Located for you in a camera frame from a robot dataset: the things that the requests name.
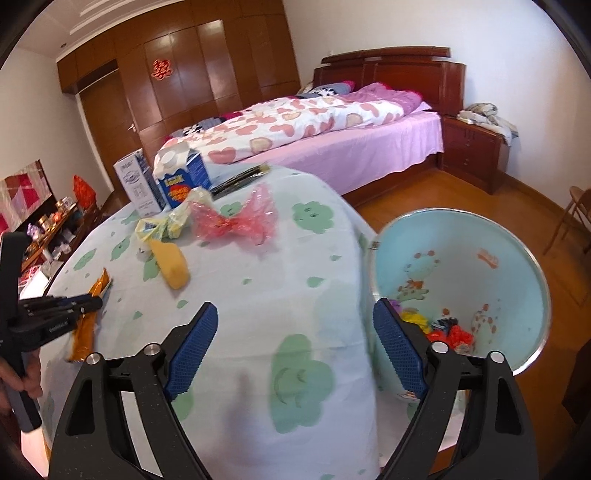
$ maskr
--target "colorful toys in bin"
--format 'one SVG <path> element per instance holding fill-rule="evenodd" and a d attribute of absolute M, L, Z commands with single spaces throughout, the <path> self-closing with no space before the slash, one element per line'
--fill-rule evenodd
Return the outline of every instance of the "colorful toys in bin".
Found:
<path fill-rule="evenodd" d="M 402 308 L 398 300 L 389 300 L 389 302 L 403 321 L 421 327 L 431 343 L 444 342 L 456 353 L 464 355 L 471 353 L 474 336 L 458 325 L 457 318 L 445 316 L 436 320 L 428 320 L 417 309 Z"/>

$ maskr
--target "metal screw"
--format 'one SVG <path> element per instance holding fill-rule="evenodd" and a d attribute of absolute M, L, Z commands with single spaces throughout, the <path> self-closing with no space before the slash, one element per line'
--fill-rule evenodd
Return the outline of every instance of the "metal screw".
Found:
<path fill-rule="evenodd" d="M 160 345 L 157 343 L 151 343 L 149 345 L 146 345 L 146 347 L 144 348 L 144 353 L 149 356 L 156 355 L 160 353 Z"/>
<path fill-rule="evenodd" d="M 491 360 L 497 364 L 501 364 L 505 361 L 505 355 L 501 352 L 491 352 Z"/>
<path fill-rule="evenodd" d="M 437 352 L 437 353 L 447 353 L 447 351 L 449 350 L 449 347 L 447 346 L 447 344 L 443 343 L 443 342 L 433 342 L 431 344 L 431 348 L 433 349 L 434 352 Z"/>
<path fill-rule="evenodd" d="M 101 358 L 102 356 L 100 355 L 100 353 L 91 353 L 89 356 L 86 357 L 86 363 L 89 365 L 96 365 L 98 362 L 100 362 Z"/>

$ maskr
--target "pink plastic bag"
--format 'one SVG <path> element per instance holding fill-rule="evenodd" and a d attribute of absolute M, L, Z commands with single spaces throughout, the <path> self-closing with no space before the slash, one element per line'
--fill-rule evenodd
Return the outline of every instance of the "pink plastic bag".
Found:
<path fill-rule="evenodd" d="M 261 183 L 236 215 L 227 217 L 202 203 L 192 203 L 193 233 L 201 240 L 235 233 L 244 236 L 255 245 L 261 245 L 275 235 L 277 211 L 269 189 Z"/>

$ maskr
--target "cardboard box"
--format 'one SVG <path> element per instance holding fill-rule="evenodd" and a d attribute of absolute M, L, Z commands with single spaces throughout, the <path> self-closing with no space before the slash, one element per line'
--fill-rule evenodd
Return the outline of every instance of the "cardboard box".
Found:
<path fill-rule="evenodd" d="M 148 217 L 162 212 L 166 202 L 141 150 L 122 158 L 115 163 L 114 167 L 125 192 L 140 216 Z"/>
<path fill-rule="evenodd" d="M 154 178 L 172 208 L 178 207 L 194 188 L 212 187 L 201 155 L 185 141 L 160 149 L 154 159 Z"/>

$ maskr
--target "trash bin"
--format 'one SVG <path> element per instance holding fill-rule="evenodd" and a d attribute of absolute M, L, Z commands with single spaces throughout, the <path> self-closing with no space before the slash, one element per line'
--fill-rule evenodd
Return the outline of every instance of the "trash bin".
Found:
<path fill-rule="evenodd" d="M 548 338 L 550 292 L 539 263 L 509 230 L 480 215 L 443 208 L 402 215 L 376 237 L 369 267 L 375 300 L 396 299 L 428 319 L 457 318 L 474 335 L 472 355 L 501 351 L 515 375 Z M 380 387 L 413 399 L 375 332 L 370 340 Z"/>

